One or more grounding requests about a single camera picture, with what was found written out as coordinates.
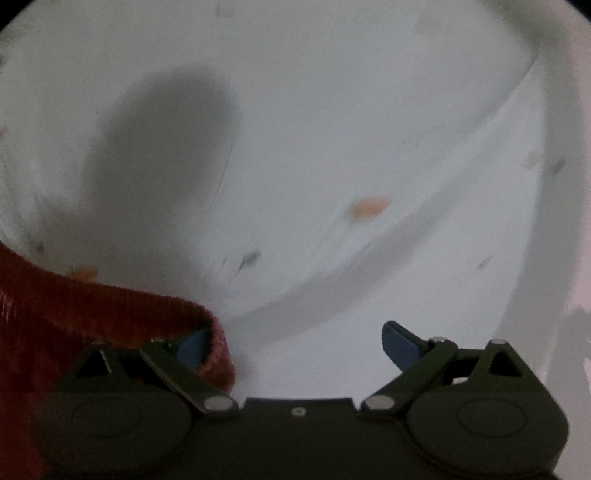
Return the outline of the red knitted garment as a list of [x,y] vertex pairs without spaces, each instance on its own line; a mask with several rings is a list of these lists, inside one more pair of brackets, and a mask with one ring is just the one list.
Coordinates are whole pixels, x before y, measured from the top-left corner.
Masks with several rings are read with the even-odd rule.
[[37,479],[45,465],[31,424],[42,401],[95,341],[135,349],[155,338],[204,331],[194,371],[228,393],[235,385],[228,343],[218,320],[187,300],[100,284],[43,270],[1,249],[1,476]]

